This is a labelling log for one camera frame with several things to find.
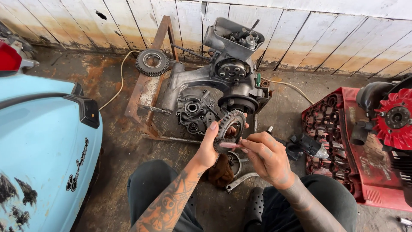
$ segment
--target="white wooden wall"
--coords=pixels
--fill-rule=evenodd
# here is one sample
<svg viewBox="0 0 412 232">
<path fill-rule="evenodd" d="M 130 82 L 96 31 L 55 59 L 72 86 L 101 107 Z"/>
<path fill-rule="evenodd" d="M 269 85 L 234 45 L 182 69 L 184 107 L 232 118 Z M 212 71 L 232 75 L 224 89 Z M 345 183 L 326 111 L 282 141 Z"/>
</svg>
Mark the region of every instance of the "white wooden wall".
<svg viewBox="0 0 412 232">
<path fill-rule="evenodd" d="M 410 9 L 411 0 L 0 0 L 0 21 L 35 45 L 125 54 L 150 47 L 169 15 L 176 44 L 207 56 L 203 36 L 217 17 L 260 19 L 260 70 L 390 78 L 412 71 Z M 167 35 L 162 49 L 171 54 Z"/>
</svg>

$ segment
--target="fingernail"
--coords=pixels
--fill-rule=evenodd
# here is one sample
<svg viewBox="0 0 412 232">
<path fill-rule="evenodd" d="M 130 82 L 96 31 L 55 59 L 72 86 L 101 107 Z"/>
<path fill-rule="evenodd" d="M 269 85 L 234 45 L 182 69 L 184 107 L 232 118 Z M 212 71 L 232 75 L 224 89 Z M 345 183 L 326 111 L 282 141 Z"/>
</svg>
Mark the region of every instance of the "fingernail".
<svg viewBox="0 0 412 232">
<path fill-rule="evenodd" d="M 212 122 L 212 124 L 210 124 L 210 129 L 216 129 L 216 122 Z"/>
</svg>

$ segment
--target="hole in wall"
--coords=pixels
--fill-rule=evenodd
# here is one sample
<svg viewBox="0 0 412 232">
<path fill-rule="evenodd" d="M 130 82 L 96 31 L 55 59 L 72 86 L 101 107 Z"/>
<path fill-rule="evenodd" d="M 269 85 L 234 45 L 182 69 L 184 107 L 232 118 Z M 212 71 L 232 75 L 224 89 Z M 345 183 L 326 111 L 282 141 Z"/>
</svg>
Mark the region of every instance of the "hole in wall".
<svg viewBox="0 0 412 232">
<path fill-rule="evenodd" d="M 96 11 L 96 15 L 99 16 L 101 19 L 107 20 L 107 17 L 99 11 Z"/>
</svg>

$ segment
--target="concrete floor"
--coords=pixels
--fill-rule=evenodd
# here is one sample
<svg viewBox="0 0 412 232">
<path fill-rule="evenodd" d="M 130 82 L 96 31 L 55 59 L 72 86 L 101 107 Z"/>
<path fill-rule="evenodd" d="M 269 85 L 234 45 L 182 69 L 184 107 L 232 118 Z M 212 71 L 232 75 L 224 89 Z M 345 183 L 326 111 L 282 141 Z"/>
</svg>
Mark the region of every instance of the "concrete floor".
<svg viewBox="0 0 412 232">
<path fill-rule="evenodd" d="M 106 103 L 120 89 L 120 64 L 123 56 L 102 54 L 78 54 L 55 52 L 38 48 L 37 60 L 40 66 L 30 69 L 27 74 L 78 81 L 84 95 L 95 99 L 99 106 Z M 91 197 L 86 205 L 76 231 L 114 232 L 130 228 L 129 205 L 126 183 L 130 174 L 142 162 L 163 159 L 180 172 L 198 146 L 177 142 L 161 142 L 141 138 L 141 131 L 124 116 L 124 111 L 133 91 L 138 71 L 134 59 L 124 63 L 124 87 L 120 95 L 102 111 L 104 154 L 101 156 L 101 170 Z M 321 76 L 280 71 L 261 72 L 262 77 L 275 81 L 285 81 L 298 86 L 313 102 L 323 98 L 338 87 L 360 88 L 368 83 L 363 78 Z M 162 88 L 168 83 L 166 79 Z M 258 115 L 258 131 L 274 126 L 273 134 L 288 139 L 300 131 L 301 112 L 310 106 L 299 93 L 284 85 L 272 85 L 273 98 Z M 215 91 L 215 100 L 221 93 Z M 189 137 L 185 129 L 178 126 L 174 117 L 155 114 L 154 122 L 164 135 Z M 291 161 L 291 168 L 299 176 L 305 175 L 305 162 Z M 250 163 L 242 173 L 253 171 Z M 208 183 L 197 186 L 199 200 L 197 219 L 205 231 L 241 231 L 244 206 L 248 193 L 254 186 L 266 186 L 260 178 L 251 178 L 227 194 Z M 403 231 L 395 221 L 395 216 L 412 217 L 412 213 L 384 208 L 358 206 L 358 231 Z"/>
</svg>

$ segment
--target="tattooed arm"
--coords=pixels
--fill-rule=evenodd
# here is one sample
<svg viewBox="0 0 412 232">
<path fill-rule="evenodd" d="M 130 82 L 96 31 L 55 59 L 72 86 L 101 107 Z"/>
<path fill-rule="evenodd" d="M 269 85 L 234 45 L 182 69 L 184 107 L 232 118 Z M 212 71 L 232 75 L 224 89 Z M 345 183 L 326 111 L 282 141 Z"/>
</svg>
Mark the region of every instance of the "tattooed arm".
<svg viewBox="0 0 412 232">
<path fill-rule="evenodd" d="M 309 192 L 290 170 L 283 145 L 266 132 L 242 140 L 256 172 L 279 190 L 292 206 L 304 231 L 345 232 L 333 215 Z"/>
<path fill-rule="evenodd" d="M 179 176 L 143 212 L 129 232 L 172 231 L 203 172 L 218 157 L 213 140 L 218 134 L 217 122 L 206 130 L 199 150 Z"/>
</svg>

